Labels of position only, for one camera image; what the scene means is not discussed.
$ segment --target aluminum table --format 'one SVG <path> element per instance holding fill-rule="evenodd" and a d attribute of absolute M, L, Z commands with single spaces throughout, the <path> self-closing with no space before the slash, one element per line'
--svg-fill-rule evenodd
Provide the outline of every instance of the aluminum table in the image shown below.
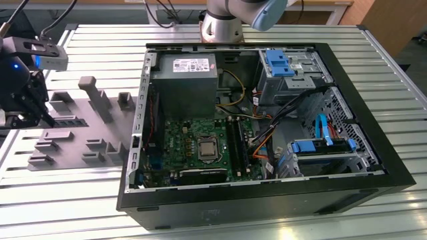
<path fill-rule="evenodd" d="M 0 239 L 427 239 L 427 99 L 368 30 L 356 26 L 243 28 L 246 42 L 329 43 L 417 185 L 342 214 L 149 232 L 117 211 L 121 167 L 27 170 L 42 130 L 13 130 L 0 149 Z M 70 64 L 47 72 L 50 90 L 79 90 L 95 76 L 109 96 L 137 96 L 146 43 L 199 42 L 199 26 L 79 25 L 61 39 Z"/>

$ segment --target yellow wire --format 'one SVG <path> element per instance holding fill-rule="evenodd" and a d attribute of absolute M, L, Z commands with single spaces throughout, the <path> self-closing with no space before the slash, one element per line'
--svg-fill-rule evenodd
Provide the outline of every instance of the yellow wire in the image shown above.
<path fill-rule="evenodd" d="M 237 76 L 231 71 L 229 71 L 229 70 L 226 70 L 226 69 L 225 69 L 223 71 L 227 72 L 227 73 L 230 73 L 231 76 L 233 76 L 233 77 L 238 80 L 238 82 L 241 83 L 241 86 L 242 86 L 242 96 L 241 96 L 241 98 L 239 98 L 238 101 L 231 102 L 231 103 L 225 103 L 225 104 L 217 104 L 217 106 L 233 106 L 233 105 L 241 103 L 242 100 L 243 100 L 243 98 L 246 97 L 246 87 L 243 86 L 243 83 L 242 83 L 241 79 L 238 78 L 238 76 Z"/>

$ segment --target chip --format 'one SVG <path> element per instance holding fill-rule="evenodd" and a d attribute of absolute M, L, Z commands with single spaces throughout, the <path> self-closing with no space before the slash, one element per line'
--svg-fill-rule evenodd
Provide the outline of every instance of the chip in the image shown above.
<path fill-rule="evenodd" d="M 210 141 L 210 142 L 201 143 L 201 155 L 203 157 L 215 155 L 215 143 L 214 142 Z"/>

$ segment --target cpu socket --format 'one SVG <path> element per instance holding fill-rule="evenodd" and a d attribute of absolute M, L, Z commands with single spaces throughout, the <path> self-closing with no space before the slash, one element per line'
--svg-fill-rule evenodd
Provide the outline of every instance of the cpu socket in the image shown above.
<path fill-rule="evenodd" d="M 218 138 L 215 136 L 198 139 L 198 156 L 199 160 L 206 164 L 219 160 Z"/>

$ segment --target power supply label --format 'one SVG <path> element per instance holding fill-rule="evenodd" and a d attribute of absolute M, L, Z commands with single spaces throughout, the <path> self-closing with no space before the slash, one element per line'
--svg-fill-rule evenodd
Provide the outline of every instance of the power supply label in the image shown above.
<path fill-rule="evenodd" d="M 207 58 L 174 60 L 174 73 L 209 72 L 210 70 L 210 60 Z"/>

